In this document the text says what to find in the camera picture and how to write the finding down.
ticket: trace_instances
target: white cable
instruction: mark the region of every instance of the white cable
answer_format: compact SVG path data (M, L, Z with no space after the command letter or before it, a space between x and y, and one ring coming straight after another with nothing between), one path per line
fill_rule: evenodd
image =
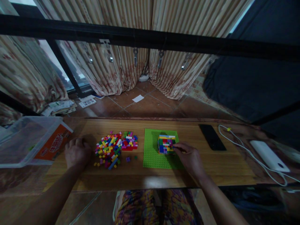
M224 138L226 138L227 140L229 140L229 141L232 142L233 144L238 145L238 146L244 148L244 149L250 154L250 156L251 156L252 158L254 158L254 159L258 162L258 164L261 165L261 166L264 168L264 170L266 171L266 173L269 175L269 177L270 177L274 182L276 182L277 184L279 184L280 186L283 186L283 187L287 186L287 185L288 185L288 182L287 182L287 180L286 180L286 178L285 178L284 176L289 177L289 178L291 178L291 179L293 179L293 180L295 180L295 181L297 181L297 182L300 182L299 180L297 180L297 179L295 179L295 178L293 178L293 177L291 177L291 176L289 176L289 175L286 175L286 174L284 174L284 173L282 173L282 172L280 172L280 171L272 170L272 169L270 169L269 167L267 167L265 164L263 164L261 161L259 161L259 160L253 155L253 153L252 153L249 149L247 149L247 148L245 147L245 145L244 145L244 143L241 141L241 139L239 139L239 138L238 138L231 130L228 130L228 131L229 131L230 133L232 133L232 135L235 136L235 137L241 142L242 145L240 145L240 144L238 144L238 143L235 143L235 142L233 142L232 140L230 140L229 138L227 138L226 136L224 136L224 135L221 133L220 127L224 127L225 129L228 130L227 127L225 127L225 126L223 126L223 125L219 125L218 128L219 128L219 133L220 133L220 135L222 135ZM278 174L283 178L284 184L281 184L281 183L279 183L278 181L276 181L276 180L271 176L271 174L269 174L268 170L269 170L269 171L273 171L273 172L278 173Z

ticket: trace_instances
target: hand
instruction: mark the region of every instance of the hand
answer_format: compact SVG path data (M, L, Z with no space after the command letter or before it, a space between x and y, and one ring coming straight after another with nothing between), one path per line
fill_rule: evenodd
M207 176L198 149L182 142L174 144L173 147L185 169L195 179L201 179Z
M74 138L66 144L65 148L67 168L82 166L83 169L89 162L92 149L82 138Z

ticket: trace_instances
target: patterned pants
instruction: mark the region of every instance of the patterned pants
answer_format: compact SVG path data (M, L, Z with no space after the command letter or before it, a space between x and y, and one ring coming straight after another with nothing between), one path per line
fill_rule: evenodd
M153 190L126 191L115 224L203 224L187 189L162 191L162 214L156 213Z

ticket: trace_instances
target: colorful building blocks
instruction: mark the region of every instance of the colorful building blocks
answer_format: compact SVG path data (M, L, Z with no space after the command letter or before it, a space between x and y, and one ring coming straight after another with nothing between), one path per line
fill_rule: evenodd
M163 155L175 154L173 150L173 144L175 143L175 136L160 134L158 137L158 153Z
M120 165L120 155L122 151L132 151L138 148L138 137L133 137L133 132L122 132L112 134L101 138L101 141L96 144L95 155L100 158L100 163L95 162L94 166L104 165L105 168L111 170L116 168L117 164Z

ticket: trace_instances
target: box label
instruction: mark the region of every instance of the box label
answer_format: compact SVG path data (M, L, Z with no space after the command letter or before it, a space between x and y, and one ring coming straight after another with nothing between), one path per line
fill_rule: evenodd
M60 124L34 158L54 160L58 150L68 141L70 134L71 132Z

